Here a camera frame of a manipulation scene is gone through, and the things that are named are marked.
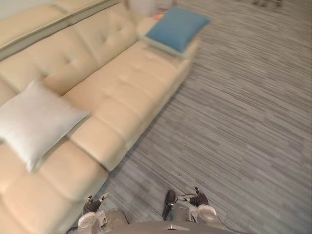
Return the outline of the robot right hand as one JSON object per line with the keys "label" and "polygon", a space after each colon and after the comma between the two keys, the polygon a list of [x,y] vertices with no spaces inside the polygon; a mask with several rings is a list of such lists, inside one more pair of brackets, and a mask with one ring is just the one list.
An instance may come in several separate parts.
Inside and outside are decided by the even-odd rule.
{"label": "robot right hand", "polygon": [[196,195],[193,197],[190,197],[189,203],[198,207],[199,205],[209,205],[209,201],[205,194],[199,190],[198,187],[195,187]]}

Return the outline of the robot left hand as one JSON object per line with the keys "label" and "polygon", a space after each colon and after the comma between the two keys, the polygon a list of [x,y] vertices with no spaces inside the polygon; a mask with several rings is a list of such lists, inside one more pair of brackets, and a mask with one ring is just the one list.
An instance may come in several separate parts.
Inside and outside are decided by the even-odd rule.
{"label": "robot left hand", "polygon": [[94,198],[90,195],[87,197],[82,214],[85,215],[89,212],[96,213],[101,206],[101,204],[105,201],[105,199],[109,196],[109,192],[104,193],[99,199],[94,200]]}

